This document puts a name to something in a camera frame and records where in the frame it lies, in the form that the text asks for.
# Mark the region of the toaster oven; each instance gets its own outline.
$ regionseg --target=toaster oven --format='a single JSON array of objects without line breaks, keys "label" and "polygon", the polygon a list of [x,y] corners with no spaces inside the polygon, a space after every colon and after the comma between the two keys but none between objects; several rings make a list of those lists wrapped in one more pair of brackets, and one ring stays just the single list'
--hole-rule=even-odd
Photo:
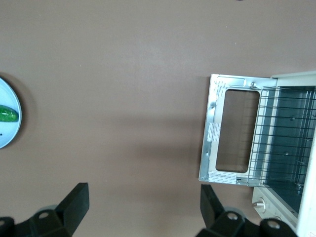
[{"label": "toaster oven", "polygon": [[315,126],[316,71],[213,74],[199,180],[255,187],[261,217],[281,219],[299,236],[315,233]]}]

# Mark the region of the open oven door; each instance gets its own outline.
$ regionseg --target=open oven door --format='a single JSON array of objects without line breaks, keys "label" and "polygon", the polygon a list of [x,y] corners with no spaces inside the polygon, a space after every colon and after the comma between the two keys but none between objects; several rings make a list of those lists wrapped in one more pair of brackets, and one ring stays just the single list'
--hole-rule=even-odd
[{"label": "open oven door", "polygon": [[265,87],[277,79],[212,74],[209,88],[199,180],[249,185],[260,175],[250,160],[260,103],[268,103]]}]

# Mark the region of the pickle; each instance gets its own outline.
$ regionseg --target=pickle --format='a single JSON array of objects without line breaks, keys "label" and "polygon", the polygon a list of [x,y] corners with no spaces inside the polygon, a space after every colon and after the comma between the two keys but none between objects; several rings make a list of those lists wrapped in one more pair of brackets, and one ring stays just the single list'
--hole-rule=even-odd
[{"label": "pickle", "polygon": [[0,122],[17,122],[19,114],[12,108],[0,105]]}]

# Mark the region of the brown surface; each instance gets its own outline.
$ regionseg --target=brown surface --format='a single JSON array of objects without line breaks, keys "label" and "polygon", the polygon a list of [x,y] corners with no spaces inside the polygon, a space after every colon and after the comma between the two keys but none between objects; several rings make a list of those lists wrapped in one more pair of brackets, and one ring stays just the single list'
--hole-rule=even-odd
[{"label": "brown surface", "polygon": [[[89,182],[76,237],[192,237],[211,73],[315,70],[314,0],[2,0],[0,74],[23,105],[0,150],[17,222]],[[215,185],[258,220],[247,187]]]}]

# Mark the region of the oven knob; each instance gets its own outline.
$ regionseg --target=oven knob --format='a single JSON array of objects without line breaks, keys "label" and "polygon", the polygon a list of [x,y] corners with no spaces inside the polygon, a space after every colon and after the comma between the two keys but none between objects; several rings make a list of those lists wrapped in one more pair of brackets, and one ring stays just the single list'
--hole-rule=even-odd
[{"label": "oven knob", "polygon": [[256,202],[254,202],[254,203],[252,204],[252,206],[253,206],[254,208],[256,208],[257,211],[260,211],[260,212],[262,212],[262,213],[264,213],[264,212],[266,211],[266,203],[265,203],[265,201],[263,200],[263,198],[259,198],[259,200],[256,201]]}]

